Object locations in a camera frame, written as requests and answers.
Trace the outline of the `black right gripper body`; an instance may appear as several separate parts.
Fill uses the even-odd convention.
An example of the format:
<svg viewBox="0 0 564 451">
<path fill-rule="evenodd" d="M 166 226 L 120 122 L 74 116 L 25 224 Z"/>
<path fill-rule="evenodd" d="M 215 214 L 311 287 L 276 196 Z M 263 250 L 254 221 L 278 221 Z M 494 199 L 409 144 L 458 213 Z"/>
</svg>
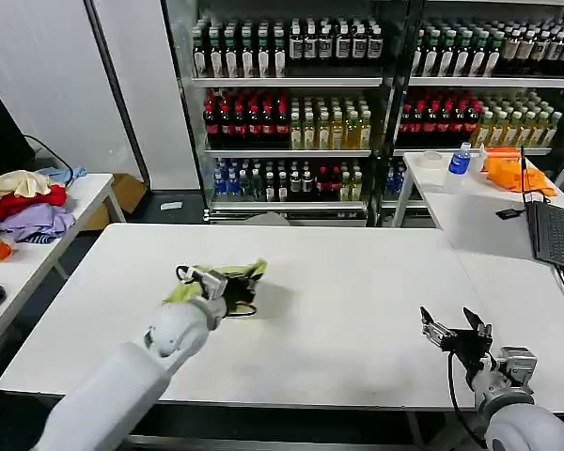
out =
<svg viewBox="0 0 564 451">
<path fill-rule="evenodd" d="M 443 351 L 453 352 L 468 375 L 477 375 L 492 343 L 493 339 L 484 331 L 451 329 L 450 335 L 443 339 Z"/>
</svg>

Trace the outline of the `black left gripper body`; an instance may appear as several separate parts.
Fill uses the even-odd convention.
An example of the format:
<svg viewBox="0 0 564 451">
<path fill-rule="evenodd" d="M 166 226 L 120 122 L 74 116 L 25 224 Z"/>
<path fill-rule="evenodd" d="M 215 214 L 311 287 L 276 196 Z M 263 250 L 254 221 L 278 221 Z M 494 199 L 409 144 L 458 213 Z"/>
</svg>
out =
<svg viewBox="0 0 564 451">
<path fill-rule="evenodd" d="M 223 297 L 228 315 L 255 315 L 254 306 L 257 282 L 250 277 L 229 277 Z"/>
</svg>

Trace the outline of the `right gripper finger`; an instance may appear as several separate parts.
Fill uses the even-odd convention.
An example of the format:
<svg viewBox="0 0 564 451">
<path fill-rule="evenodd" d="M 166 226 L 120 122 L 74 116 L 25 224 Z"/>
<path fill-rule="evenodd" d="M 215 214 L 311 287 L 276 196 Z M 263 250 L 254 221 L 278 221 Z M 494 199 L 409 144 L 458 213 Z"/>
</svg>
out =
<svg viewBox="0 0 564 451">
<path fill-rule="evenodd" d="M 483 348 L 489 348 L 493 343 L 492 325 L 486 324 L 477 313 L 467 307 L 464 307 L 462 311 L 471 329 L 474 331 L 474 336 L 479 345 Z"/>
<path fill-rule="evenodd" d="M 456 334 L 440 322 L 436 322 L 430 312 L 420 307 L 422 334 L 441 350 L 454 350 Z"/>
</svg>

